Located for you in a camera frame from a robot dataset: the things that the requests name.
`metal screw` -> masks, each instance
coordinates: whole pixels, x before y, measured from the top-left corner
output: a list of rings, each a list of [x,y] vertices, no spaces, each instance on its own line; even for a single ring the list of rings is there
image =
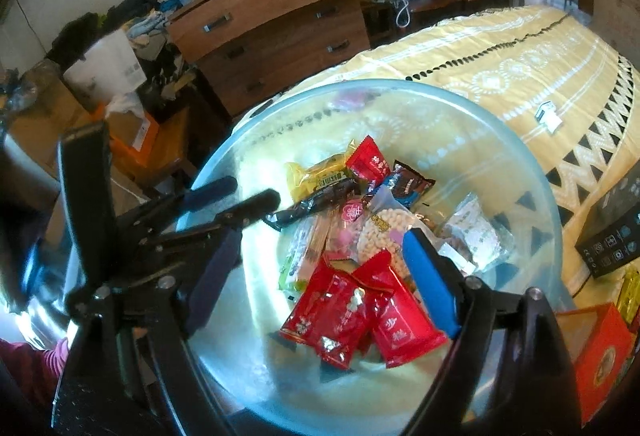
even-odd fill
[[[479,290],[482,288],[482,281],[473,275],[465,279],[465,284],[470,290]]]
[[[534,301],[539,301],[540,299],[542,299],[545,296],[545,294],[543,294],[543,292],[542,292],[542,290],[540,288],[529,288],[527,290],[527,294]]]
[[[165,275],[158,279],[158,288],[161,290],[169,290],[175,286],[175,277],[173,275]]]
[[[109,295],[111,295],[111,290],[109,289],[109,287],[100,286],[100,288],[98,288],[94,293],[94,299],[101,301],[106,299]]]

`black box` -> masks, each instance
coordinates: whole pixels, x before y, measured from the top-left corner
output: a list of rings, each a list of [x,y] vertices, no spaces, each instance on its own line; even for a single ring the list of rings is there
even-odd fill
[[[591,207],[575,247],[594,277],[640,256],[640,162]]]

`floor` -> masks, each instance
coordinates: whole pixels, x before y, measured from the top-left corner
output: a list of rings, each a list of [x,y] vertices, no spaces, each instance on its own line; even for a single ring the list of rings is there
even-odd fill
[[[564,9],[564,0],[524,0],[525,5],[535,5],[542,4],[553,6],[554,8],[558,8],[559,10],[566,11],[569,15],[574,16],[574,18],[580,22],[583,26],[588,26],[591,22],[591,16],[587,15],[583,11],[580,11],[577,6],[577,2],[575,3],[567,3],[566,9]]]

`blue gripper pad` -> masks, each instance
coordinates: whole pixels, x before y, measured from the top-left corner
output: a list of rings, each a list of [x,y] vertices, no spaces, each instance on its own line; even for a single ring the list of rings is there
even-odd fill
[[[411,230],[404,235],[402,256],[427,306],[431,320],[449,338],[455,338],[461,329],[456,314],[456,300]]]

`patterned blanket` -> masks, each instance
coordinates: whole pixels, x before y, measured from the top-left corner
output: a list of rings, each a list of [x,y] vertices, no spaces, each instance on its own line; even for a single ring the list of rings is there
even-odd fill
[[[579,307],[615,300],[623,270],[596,280],[574,248],[593,203],[640,155],[638,71],[574,18],[546,6],[441,22],[305,80],[310,88],[363,78],[415,80],[468,98],[500,118],[543,167],[562,222],[562,279]],[[550,135],[534,119],[558,106]]]

